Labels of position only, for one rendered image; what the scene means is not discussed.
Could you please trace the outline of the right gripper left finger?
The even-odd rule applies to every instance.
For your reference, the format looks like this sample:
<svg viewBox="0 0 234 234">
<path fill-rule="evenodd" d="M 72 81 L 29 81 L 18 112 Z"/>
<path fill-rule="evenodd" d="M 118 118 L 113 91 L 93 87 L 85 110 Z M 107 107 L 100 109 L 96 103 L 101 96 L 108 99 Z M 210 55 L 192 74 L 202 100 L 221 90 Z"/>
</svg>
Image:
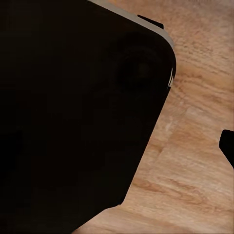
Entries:
<svg viewBox="0 0 234 234">
<path fill-rule="evenodd" d="M 21 130 L 0 135 L 0 187 L 24 150 Z"/>
</svg>

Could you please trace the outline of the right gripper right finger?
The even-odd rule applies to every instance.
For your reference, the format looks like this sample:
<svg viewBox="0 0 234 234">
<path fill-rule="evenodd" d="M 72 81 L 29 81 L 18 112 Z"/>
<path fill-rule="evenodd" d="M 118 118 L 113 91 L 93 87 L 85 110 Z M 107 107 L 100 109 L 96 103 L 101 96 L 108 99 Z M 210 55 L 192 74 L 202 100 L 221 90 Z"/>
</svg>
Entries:
<svg viewBox="0 0 234 234">
<path fill-rule="evenodd" d="M 219 148 L 234 168 L 234 132 L 229 130 L 222 131 Z"/>
</svg>

